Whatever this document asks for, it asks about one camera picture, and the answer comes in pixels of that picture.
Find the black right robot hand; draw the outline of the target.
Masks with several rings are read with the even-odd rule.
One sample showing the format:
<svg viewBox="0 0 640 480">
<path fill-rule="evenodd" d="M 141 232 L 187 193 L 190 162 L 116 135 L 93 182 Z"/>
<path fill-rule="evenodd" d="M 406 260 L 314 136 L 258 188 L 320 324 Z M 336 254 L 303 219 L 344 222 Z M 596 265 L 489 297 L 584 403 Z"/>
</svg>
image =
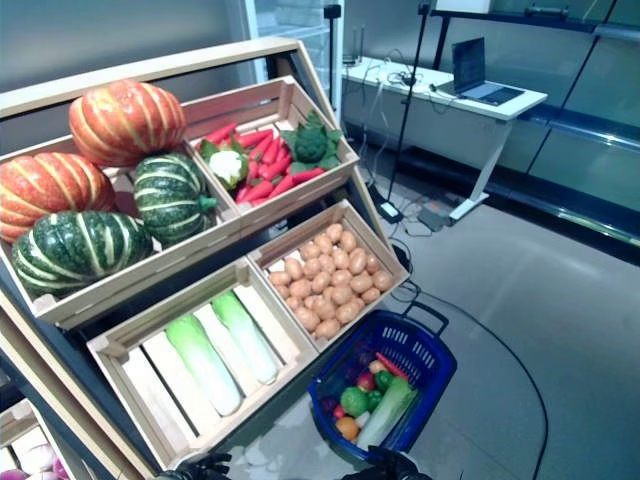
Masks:
<svg viewBox="0 0 640 480">
<path fill-rule="evenodd" d="M 368 453 L 370 467 L 344 475 L 343 480 L 432 480 L 402 452 L 369 446 Z"/>
</svg>

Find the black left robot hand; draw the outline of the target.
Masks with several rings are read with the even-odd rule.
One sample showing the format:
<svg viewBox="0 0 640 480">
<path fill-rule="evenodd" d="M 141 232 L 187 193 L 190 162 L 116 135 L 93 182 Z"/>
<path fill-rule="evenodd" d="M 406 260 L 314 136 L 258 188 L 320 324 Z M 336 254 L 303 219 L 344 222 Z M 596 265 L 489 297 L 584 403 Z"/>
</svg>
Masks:
<svg viewBox="0 0 640 480">
<path fill-rule="evenodd" d="M 226 480 L 232 455 L 228 453 L 205 453 L 183 460 L 177 467 L 165 470 L 156 479 L 173 480 Z"/>
</svg>

